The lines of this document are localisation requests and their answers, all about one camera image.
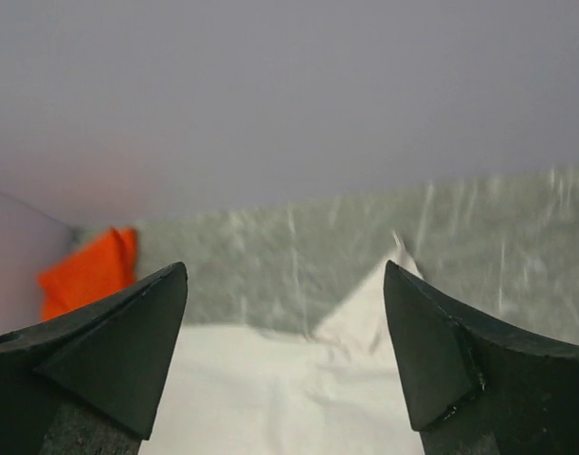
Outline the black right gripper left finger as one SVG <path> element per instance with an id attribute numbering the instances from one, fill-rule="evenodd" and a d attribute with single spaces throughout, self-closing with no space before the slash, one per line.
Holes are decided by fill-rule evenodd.
<path id="1" fill-rule="evenodd" d="M 0 454 L 136 454 L 151 437 L 188 296 L 182 263 L 0 335 Z"/>

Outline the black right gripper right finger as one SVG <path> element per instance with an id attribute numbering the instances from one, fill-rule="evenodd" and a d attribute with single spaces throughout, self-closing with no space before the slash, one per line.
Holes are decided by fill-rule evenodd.
<path id="1" fill-rule="evenodd" d="M 427 454 L 579 454 L 579 345 L 451 298 L 387 262 L 384 300 Z"/>

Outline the cream white t shirt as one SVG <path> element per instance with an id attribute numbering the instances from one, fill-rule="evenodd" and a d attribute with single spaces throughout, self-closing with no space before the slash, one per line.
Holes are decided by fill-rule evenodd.
<path id="1" fill-rule="evenodd" d="M 419 454 L 377 265 L 309 336 L 181 329 L 144 454 Z"/>

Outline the folded orange t shirt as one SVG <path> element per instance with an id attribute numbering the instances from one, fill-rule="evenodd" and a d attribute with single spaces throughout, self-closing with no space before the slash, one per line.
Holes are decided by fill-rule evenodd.
<path id="1" fill-rule="evenodd" d="M 38 275 L 48 321 L 109 297 L 136 282 L 137 232 L 110 228 L 96 240 Z"/>

